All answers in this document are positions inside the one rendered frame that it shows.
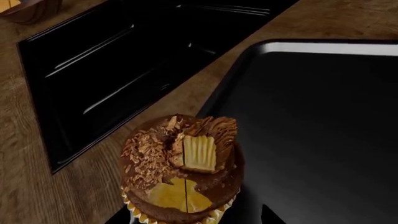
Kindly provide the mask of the chocolate frosted cupcake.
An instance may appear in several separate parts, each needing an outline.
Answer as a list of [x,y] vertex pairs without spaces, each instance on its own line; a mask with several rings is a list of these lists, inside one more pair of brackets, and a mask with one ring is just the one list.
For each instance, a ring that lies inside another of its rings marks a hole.
[[175,114],[146,121],[120,155],[130,224],[220,224],[244,179],[244,156],[229,117]]

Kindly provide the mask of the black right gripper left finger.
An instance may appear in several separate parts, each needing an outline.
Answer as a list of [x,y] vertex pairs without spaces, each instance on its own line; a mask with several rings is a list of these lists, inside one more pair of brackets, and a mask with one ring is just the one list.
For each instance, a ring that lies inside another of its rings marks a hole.
[[131,215],[127,205],[125,205],[104,224],[134,224],[134,217]]

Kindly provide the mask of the black baking tray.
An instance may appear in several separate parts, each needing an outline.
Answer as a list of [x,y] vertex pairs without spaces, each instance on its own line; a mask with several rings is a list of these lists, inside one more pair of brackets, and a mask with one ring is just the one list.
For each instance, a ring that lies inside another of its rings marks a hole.
[[271,39],[199,111],[236,119],[243,187],[220,224],[398,224],[398,40]]

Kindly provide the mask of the brown wooden bowl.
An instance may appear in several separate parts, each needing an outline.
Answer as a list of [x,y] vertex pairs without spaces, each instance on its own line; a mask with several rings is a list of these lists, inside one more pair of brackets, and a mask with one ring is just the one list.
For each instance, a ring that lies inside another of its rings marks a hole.
[[15,24],[35,24],[56,15],[63,0],[0,0],[0,19]]

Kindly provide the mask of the black kitchen sink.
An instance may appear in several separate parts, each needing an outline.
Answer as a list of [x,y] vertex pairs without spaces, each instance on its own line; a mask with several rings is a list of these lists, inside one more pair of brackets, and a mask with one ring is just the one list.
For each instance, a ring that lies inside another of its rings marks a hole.
[[18,44],[52,173],[299,0],[107,0]]

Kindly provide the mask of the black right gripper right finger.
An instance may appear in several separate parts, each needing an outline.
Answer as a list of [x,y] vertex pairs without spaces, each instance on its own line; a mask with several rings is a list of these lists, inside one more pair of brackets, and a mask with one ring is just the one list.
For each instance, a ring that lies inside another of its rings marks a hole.
[[262,205],[262,224],[286,224],[267,205]]

